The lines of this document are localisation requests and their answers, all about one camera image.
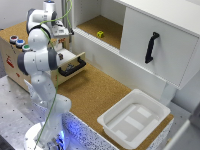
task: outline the black handle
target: black handle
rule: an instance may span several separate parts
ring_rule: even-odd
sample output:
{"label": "black handle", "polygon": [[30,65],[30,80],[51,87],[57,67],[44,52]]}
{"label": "black handle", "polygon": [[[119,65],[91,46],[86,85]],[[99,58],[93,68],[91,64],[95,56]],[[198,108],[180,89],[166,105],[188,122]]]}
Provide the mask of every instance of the black handle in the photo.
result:
{"label": "black handle", "polygon": [[145,63],[148,64],[149,62],[151,62],[153,60],[153,57],[151,57],[152,54],[152,50],[153,50],[153,46],[154,46],[154,40],[157,39],[160,35],[156,32],[153,33],[153,36],[151,37],[150,41],[149,41],[149,45],[148,45],[148,49],[147,49],[147,54],[145,57]]}
{"label": "black handle", "polygon": [[80,63],[78,66],[76,66],[76,67],[74,67],[74,68],[72,68],[72,69],[69,69],[69,70],[67,70],[67,71],[63,71],[63,70],[61,69],[61,67],[60,67],[60,68],[58,68],[58,72],[59,72],[62,76],[67,77],[67,76],[71,75],[72,73],[76,72],[77,70],[83,68],[83,67],[86,65],[86,62],[85,62],[84,60],[82,60],[81,57],[78,57],[77,60],[78,60],[78,62]]}

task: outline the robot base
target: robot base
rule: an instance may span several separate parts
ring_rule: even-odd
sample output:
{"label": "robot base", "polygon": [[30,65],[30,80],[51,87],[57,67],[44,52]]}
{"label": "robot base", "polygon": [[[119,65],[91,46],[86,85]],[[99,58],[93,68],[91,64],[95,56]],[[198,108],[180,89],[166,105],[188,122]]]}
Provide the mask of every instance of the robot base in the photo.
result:
{"label": "robot base", "polygon": [[[35,148],[35,145],[37,142],[35,141],[35,137],[37,136],[37,133],[42,128],[42,125],[44,125],[44,122],[35,124],[26,132],[25,138],[24,138],[24,150],[55,150],[54,148],[49,149],[47,145],[43,146],[40,143],[38,143],[37,147]],[[65,147],[67,148],[70,143],[70,139],[68,137],[65,137],[64,142],[65,142]]]}

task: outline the open shelf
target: open shelf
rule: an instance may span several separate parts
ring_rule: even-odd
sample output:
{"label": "open shelf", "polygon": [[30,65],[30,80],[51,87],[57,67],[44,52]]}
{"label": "open shelf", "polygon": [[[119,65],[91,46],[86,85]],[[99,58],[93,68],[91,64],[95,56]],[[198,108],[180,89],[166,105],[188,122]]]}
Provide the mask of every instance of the open shelf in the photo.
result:
{"label": "open shelf", "polygon": [[90,35],[97,36],[98,31],[103,31],[104,36],[100,40],[120,49],[123,26],[109,20],[103,16],[95,17],[83,24],[77,26],[79,29],[89,33]]}

